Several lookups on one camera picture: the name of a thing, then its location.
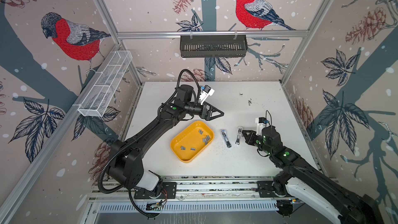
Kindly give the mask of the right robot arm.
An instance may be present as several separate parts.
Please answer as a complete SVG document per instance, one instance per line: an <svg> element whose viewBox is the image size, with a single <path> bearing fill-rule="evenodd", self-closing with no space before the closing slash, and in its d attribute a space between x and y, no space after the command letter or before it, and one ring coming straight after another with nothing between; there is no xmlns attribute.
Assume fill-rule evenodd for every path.
<svg viewBox="0 0 398 224"><path fill-rule="evenodd" d="M311 166L296 151L283 145L274 126L261 132L243 130L248 145L265 152L281 171L273 179L273 192L298 198L334 224L382 224L377 202L359 196Z"/></svg>

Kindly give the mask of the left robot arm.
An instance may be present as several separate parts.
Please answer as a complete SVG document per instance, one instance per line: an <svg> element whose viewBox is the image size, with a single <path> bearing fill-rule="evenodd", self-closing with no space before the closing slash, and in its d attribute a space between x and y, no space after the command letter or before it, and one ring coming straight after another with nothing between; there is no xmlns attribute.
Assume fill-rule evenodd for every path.
<svg viewBox="0 0 398 224"><path fill-rule="evenodd" d="M206 102L213 95L212 87L182 85L177 80L175 91L157 109L154 120L133 137L115 141L110 147L109 159L101 169L97 186L101 193L111 194L121 188L144 189L153 197L163 190L161 176L146 171L143 157L151 146L168 130L185 120L185 116L199 116L211 121L224 115L222 111Z"/></svg>

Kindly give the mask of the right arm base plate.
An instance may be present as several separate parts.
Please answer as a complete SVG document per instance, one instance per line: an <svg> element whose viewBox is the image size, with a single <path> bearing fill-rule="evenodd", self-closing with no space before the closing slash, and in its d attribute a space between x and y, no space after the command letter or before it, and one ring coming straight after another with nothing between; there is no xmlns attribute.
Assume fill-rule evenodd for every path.
<svg viewBox="0 0 398 224"><path fill-rule="evenodd" d="M279 198L274 191L273 181L271 180L257 181L256 192L259 193L260 198Z"/></svg>

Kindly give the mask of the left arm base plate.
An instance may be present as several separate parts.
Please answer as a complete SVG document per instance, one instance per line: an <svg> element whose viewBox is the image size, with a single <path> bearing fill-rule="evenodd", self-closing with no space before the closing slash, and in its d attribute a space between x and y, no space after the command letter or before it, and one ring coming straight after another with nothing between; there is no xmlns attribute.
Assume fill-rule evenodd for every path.
<svg viewBox="0 0 398 224"><path fill-rule="evenodd" d="M175 199L177 191L176 182L159 182L153 190L137 188L134 194L135 200Z"/></svg>

